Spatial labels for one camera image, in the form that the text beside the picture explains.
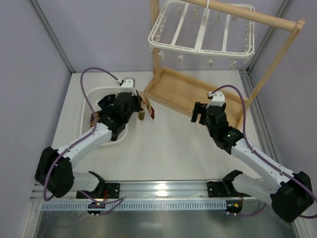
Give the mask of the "brown argyle sock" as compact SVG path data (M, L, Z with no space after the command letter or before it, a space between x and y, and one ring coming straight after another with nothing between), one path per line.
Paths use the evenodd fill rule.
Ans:
M93 128L100 118L99 112L93 112L90 117L90 128Z

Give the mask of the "navy sock beige red toe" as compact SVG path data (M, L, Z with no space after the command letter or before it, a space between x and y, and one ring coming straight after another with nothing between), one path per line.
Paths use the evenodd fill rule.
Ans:
M109 94L104 96L102 99L100 99L97 104L100 108L107 107L111 104L113 104L114 100L116 99L116 94Z

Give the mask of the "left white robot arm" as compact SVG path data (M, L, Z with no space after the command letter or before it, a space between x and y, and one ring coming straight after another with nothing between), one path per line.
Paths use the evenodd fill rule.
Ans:
M92 113L93 127L77 140L58 149L45 148L35 172L35 180L53 196L61 198L76 191L86 197L101 197L105 180L93 171L74 172L74 167L104 143L115 141L126 128L131 116L142 110L138 93L113 95L98 112Z

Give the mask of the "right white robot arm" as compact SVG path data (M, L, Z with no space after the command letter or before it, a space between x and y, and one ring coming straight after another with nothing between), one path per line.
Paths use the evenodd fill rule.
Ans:
M304 172L294 173L258 151L241 131L229 126L224 109L225 106L196 102L191 121L206 126L218 148L243 161L262 177L258 181L241 171L233 171L223 179L226 189L265 202L286 222L303 217L317 200L310 177Z

